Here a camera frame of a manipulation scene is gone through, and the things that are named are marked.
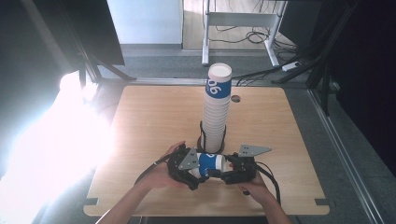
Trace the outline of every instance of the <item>stack of paper cups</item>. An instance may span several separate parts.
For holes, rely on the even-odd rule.
[[[225,63],[210,66],[205,86],[201,147],[208,153],[220,151],[231,95],[232,69]]]

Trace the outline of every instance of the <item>human hand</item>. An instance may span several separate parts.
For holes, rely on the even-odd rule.
[[[175,150],[178,150],[180,146],[185,144],[186,141],[178,142],[169,147],[169,149],[161,156],[165,157],[171,154]],[[142,183],[148,189],[160,189],[165,187],[183,188],[188,189],[189,187],[181,182],[174,180],[168,172],[168,167],[165,162],[157,165],[151,170],[145,177],[143,177],[138,183]]]
[[[242,191],[248,191],[250,196],[261,205],[265,203],[268,196],[274,197],[265,185],[259,172],[257,172],[256,177],[249,182],[239,183],[238,188]]]

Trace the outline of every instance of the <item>silver metal bracket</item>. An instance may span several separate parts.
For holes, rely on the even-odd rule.
[[[271,151],[269,147],[256,147],[249,145],[241,145],[239,149],[238,156],[239,157],[255,157],[265,152]]]
[[[179,170],[191,170],[199,167],[197,149],[190,149],[189,153],[178,166]]]

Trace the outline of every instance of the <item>white desk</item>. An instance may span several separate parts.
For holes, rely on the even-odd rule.
[[[202,46],[202,65],[209,64],[209,26],[246,26],[246,27],[271,27],[271,34],[264,41],[273,67],[279,66],[272,45],[275,40],[280,20],[282,19],[283,10],[286,1],[281,1],[276,14],[261,13],[234,13],[234,12],[210,12],[210,0],[205,0],[204,12],[204,44]]]

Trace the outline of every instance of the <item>white wall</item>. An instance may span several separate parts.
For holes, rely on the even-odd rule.
[[[107,0],[120,44],[181,44],[182,0]]]

